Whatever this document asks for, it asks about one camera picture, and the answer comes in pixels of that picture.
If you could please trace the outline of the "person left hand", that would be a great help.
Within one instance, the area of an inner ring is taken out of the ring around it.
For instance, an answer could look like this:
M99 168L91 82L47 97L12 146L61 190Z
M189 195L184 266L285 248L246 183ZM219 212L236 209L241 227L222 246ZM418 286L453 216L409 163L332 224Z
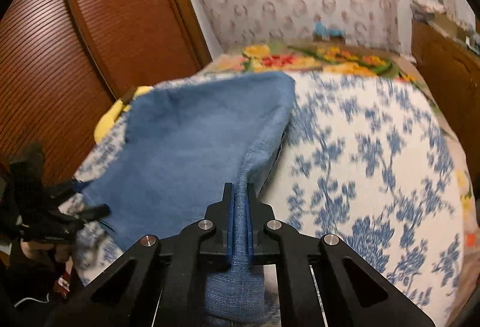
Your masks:
M44 243L44 242L20 242L24 255L31 260L41 260L53 257L58 263L66 263L72 254L72 244L65 243Z

